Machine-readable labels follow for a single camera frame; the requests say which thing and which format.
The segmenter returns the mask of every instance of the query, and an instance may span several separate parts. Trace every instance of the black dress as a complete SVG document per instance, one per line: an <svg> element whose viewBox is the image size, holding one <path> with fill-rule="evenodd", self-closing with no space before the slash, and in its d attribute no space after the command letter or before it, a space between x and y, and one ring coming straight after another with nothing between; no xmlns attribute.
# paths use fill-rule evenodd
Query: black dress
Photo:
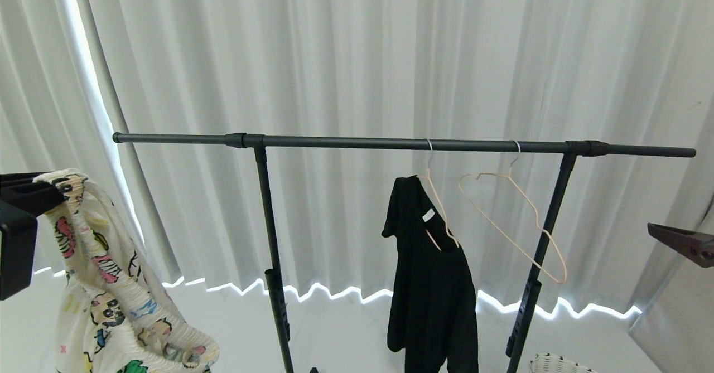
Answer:
<svg viewBox="0 0 714 373"><path fill-rule="evenodd" d="M441 250L427 234L431 233ZM405 348L405 373L479 371L476 294L464 251L418 177L394 182L382 236L397 238L397 271L387 346Z"/></svg>

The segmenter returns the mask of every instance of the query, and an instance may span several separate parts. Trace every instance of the white label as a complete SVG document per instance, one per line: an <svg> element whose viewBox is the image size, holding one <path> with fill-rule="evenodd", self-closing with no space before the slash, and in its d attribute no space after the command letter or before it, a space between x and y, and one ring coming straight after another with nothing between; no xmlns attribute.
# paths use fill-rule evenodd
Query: white label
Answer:
<svg viewBox="0 0 714 373"><path fill-rule="evenodd" d="M424 220L424 222L431 220L431 218L434 216L434 209L429 209L429 211L426 211L426 214L423 215L421 218Z"/></svg>

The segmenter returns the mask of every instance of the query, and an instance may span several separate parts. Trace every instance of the clothing rack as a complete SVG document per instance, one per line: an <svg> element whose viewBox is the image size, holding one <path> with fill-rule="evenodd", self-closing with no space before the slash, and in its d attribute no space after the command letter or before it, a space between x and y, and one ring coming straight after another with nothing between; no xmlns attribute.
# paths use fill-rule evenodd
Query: clothing rack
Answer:
<svg viewBox="0 0 714 373"><path fill-rule="evenodd" d="M176 143L176 144L224 144L240 149L252 148L258 166L260 194L263 198L268 243L270 246L272 268L266 271L268 294L273 308L273 318L278 332L278 340L283 355L286 373L294 373L290 355L290 330L288 325L283 278L281 274L278 239L273 215L273 201L268 180L268 157L266 147L322 147L333 149L397 149L397 150L441 150L461 152L523 152L523 153L560 153L563 155L558 180L553 190L550 206L543 228L553 232L558 211L566 193L568 180L578 156L597 157L606 154L624 154L634 156L659 157L694 157L696 150L681 147L629 146L608 144L596 140L578 142L518 142L492 140L443 140L443 139L389 139L375 137L302 137L302 136L266 136L264 134L233 133L226 135L193 134L127 134L116 132L113 139L117 143ZM548 249L548 237L541 234L533 259L543 264ZM525 280L525 289L521 298L518 316L508 338L505 353L510 357L507 373L515 373L523 353L525 338L528 335L533 312L541 291L538 281L540 269L534 264ZM318 373L312 368L311 373Z"/></svg>

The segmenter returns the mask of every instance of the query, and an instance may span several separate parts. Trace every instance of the black object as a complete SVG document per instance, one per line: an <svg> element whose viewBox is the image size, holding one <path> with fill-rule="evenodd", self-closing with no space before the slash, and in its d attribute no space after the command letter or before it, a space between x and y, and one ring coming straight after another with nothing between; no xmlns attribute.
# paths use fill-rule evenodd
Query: black object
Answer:
<svg viewBox="0 0 714 373"><path fill-rule="evenodd" d="M387 347L405 350L405 373L437 373L447 357L448 371L479 373L469 264L418 177L394 181L382 236L396 236Z"/></svg>
<svg viewBox="0 0 714 373"><path fill-rule="evenodd" d="M36 217L64 202L40 172L0 175L0 300L30 286L37 240Z"/></svg>
<svg viewBox="0 0 714 373"><path fill-rule="evenodd" d="M556 188L553 190L551 205L548 208L544 229L552 232L556 223L560 205L563 202L568 178L577 156L597 157L606 154L625 154L637 156L659 157L694 157L697 151L683 147L656 147L656 146L627 146L609 144L596 140L579 142L518 142L490 141L490 140L431 140L425 139L388 139L373 137L298 137L298 136L266 136L263 134L232 133L225 135L191 135L191 134L129 134L116 132L112 136L115 142L135 143L183 143L183 144L224 144L230 147L255 149L255 161L258 164L260 176L260 192L263 197L263 209L266 212L266 226L268 228L268 241L270 244L273 270L280 274L280 260L278 258L278 239L276 237L275 220L272 210L270 187L268 185L268 170L266 163L265 147L324 147L340 149L405 149L405 150L434 150L463 151L463 152L518 152L519 148L524 153L562 153L561 171L558 175ZM534 259L543 261L548 249L548 240L543 238L538 242ZM513 333L508 340L507 355L510 357L508 373L515 373L523 352L525 338L528 335L528 326L533 319L536 302L538 301L538 275L540 269L533 266L525 282L524 297L521 300L522 311L518 312ZM270 292L280 292L271 297L280 299L282 289L270 289ZM279 302L272 302L273 316L275 316L278 339L283 352L283 362L287 373L293 373L290 348L287 346L286 319L283 319Z"/></svg>
<svg viewBox="0 0 714 373"><path fill-rule="evenodd" d="M700 267L714 267L714 235L652 223L647 232Z"/></svg>

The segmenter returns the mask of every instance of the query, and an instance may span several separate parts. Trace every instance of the curtain fold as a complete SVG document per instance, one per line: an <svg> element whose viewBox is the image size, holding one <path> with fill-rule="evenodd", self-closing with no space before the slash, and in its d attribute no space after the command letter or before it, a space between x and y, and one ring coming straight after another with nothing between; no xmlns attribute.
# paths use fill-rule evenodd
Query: curtain fold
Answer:
<svg viewBox="0 0 714 373"><path fill-rule="evenodd" d="M101 75L113 88L102 91L114 98L110 119L129 132L691 147L712 126L711 35L697 34L711 1L79 3L93 30L93 60L102 60ZM136 157L122 157L122 166L133 177L142 228L153 221L146 243L163 277L241 288L262 277L269 256L252 152L131 148ZM332 293L354 285L365 297L391 288L395 241L379 235L391 185L424 172L427 157L268 149L285 283L301 294L316 282ZM530 265L461 197L456 182L466 173L505 172L513 157L436 152L432 161L475 282L503 304L518 301ZM541 219L559 164L559 155L523 154L514 165ZM682 159L581 157L554 231L571 281L544 279L541 306L552 309L566 297L576 309L596 302L624 312L651 297L670 256L656 248L645 224L676 225L678 193L706 179ZM532 211L506 182L482 181L466 184L469 195L532 253ZM545 265L561 275L553 249Z"/></svg>
<svg viewBox="0 0 714 373"><path fill-rule="evenodd" d="M140 238L74 2L0 0L0 173L79 168ZM62 270L54 233L39 220L35 269Z"/></svg>

